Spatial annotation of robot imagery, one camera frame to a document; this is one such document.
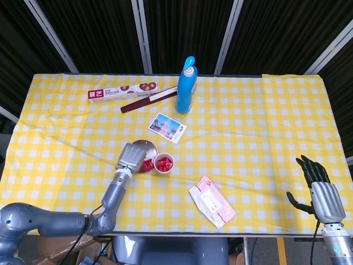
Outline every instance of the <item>wet wipes package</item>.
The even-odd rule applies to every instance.
[[[203,176],[189,192],[202,212],[218,229],[230,221],[236,212],[212,181]]]

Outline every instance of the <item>small metal bowl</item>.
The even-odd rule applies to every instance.
[[[145,160],[152,159],[152,163],[154,161],[154,158],[158,155],[158,149],[156,146],[147,140],[137,140],[133,142],[135,145],[140,145],[140,146],[145,146],[147,148],[147,153],[145,156]]]

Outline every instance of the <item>black cable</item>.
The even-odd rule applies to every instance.
[[[90,215],[93,215],[93,213],[94,213],[95,211],[97,211],[97,210],[98,210],[99,208],[101,208],[101,207],[102,207],[102,205],[99,206],[99,207],[97,207],[97,208],[95,208],[95,209],[90,213]],[[64,259],[59,263],[59,265],[62,265],[62,264],[64,263],[64,261],[66,260],[66,258],[71,254],[71,252],[73,251],[73,249],[76,247],[78,241],[81,239],[81,237],[83,236],[83,234],[86,232],[87,227],[88,227],[88,222],[86,222],[86,223],[84,224],[84,228],[83,228],[83,230],[82,230],[82,233],[81,233],[80,236],[76,239],[75,243],[71,246],[70,250],[66,253]]]
[[[113,255],[114,255],[115,261],[116,261],[117,263],[120,263],[120,262],[119,262],[119,260],[117,259],[116,254],[115,254],[115,249],[114,249],[114,244],[113,244],[113,241],[114,241],[114,240],[112,240],[112,241],[111,241],[111,250],[112,250],[112,252],[113,252]]]
[[[253,255],[254,255],[255,244],[256,244],[256,241],[257,241],[257,240],[258,240],[258,238],[255,239],[254,246],[253,246],[253,250],[252,250],[252,263],[251,263],[251,265],[253,265]]]
[[[98,257],[94,260],[94,262],[92,263],[92,265],[95,265],[97,263],[97,261],[99,260],[100,256],[103,254],[103,252],[105,251],[106,247],[108,247],[109,243],[113,241],[113,238],[111,237],[110,240],[108,241],[108,243],[103,247],[103,249],[101,250],[100,254],[98,255]]]
[[[98,206],[95,208],[89,215],[93,215],[95,211],[99,210],[103,205]]]
[[[316,228],[315,228],[315,233],[314,233],[314,236],[313,236],[313,242],[311,243],[310,265],[313,265],[314,243],[315,243],[315,238],[316,238],[316,234],[317,234],[317,232],[318,232],[319,226],[320,226],[320,221],[318,220],[318,221],[316,222]]]

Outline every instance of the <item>red candy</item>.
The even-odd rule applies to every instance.
[[[144,160],[140,167],[140,173],[151,171],[154,169],[152,159]]]
[[[169,171],[173,166],[173,162],[168,158],[162,158],[157,162],[157,169],[161,172]]]

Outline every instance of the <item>black curtain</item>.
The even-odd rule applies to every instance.
[[[153,73],[180,73],[189,55],[199,73],[213,74],[232,0],[145,0]]]
[[[38,3],[80,72],[144,72],[131,1]]]
[[[346,157],[353,156],[353,39],[319,72]]]
[[[353,1],[245,0],[222,74],[301,75],[353,19]]]
[[[68,68],[23,1],[0,1],[0,106],[19,116],[33,75]]]

